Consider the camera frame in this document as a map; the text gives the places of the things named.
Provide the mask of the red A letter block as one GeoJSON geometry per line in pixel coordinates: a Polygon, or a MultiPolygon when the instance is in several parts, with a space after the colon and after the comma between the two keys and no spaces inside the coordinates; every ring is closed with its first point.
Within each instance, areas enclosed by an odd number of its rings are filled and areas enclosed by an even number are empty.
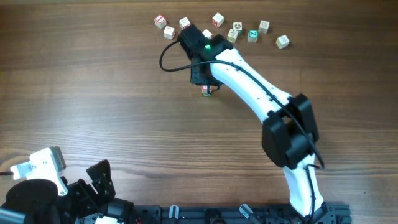
{"type": "Polygon", "coordinates": [[[209,93],[209,94],[211,94],[211,92],[212,92],[212,87],[210,85],[203,85],[202,86],[201,93],[209,93]]]}

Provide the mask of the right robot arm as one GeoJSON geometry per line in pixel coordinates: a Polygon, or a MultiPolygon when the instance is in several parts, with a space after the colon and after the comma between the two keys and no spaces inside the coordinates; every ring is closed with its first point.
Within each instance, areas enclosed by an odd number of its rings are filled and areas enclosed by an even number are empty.
{"type": "Polygon", "coordinates": [[[284,171],[291,206],[302,217],[313,217],[323,197],[315,178],[315,161],[321,157],[315,147],[319,135],[310,100],[303,94],[293,97],[269,83],[220,34],[209,39],[190,25],[177,41],[191,62],[192,84],[226,85],[253,110],[262,123],[264,152],[284,171]]]}

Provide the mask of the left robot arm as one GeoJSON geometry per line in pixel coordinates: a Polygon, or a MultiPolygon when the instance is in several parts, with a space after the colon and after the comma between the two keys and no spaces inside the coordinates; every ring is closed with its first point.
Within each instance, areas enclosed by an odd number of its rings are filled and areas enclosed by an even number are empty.
{"type": "Polygon", "coordinates": [[[45,179],[13,186],[1,205],[1,223],[139,223],[134,204],[115,197],[110,164],[103,160],[86,170],[92,179],[67,185],[59,196],[57,186],[45,179]]]}

